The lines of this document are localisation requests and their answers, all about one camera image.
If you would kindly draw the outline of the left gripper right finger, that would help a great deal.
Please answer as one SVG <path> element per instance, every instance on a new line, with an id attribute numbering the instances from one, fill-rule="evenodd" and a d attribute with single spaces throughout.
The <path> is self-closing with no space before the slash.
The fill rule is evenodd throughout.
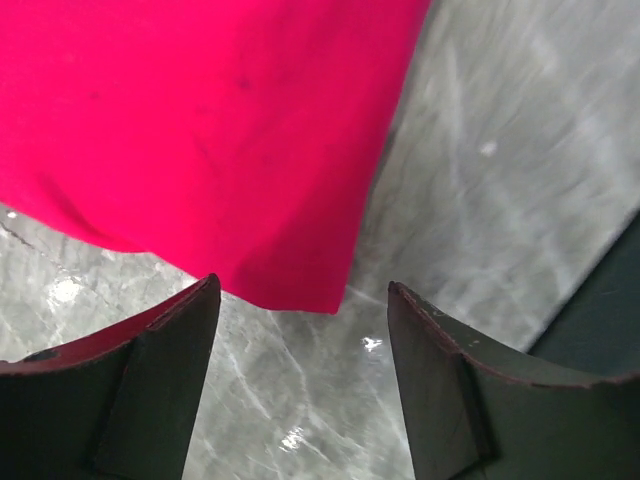
<path id="1" fill-rule="evenodd" d="M 635 479 L 639 377 L 514 350 L 388 288 L 388 328 L 419 479 Z"/>

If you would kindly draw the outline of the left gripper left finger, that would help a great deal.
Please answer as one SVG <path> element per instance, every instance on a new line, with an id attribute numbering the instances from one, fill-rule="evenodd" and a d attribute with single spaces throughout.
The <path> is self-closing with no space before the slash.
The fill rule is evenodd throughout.
<path id="1" fill-rule="evenodd" d="M 5 479 L 178 479 L 216 335 L 215 275 L 1 365 Z"/>

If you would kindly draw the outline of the pink t-shirt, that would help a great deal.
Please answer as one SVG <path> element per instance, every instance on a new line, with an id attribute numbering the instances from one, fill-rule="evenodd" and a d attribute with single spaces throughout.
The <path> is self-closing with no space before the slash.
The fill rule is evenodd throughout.
<path id="1" fill-rule="evenodd" d="M 425 1 L 5 1 L 1 201 L 333 314 Z"/>

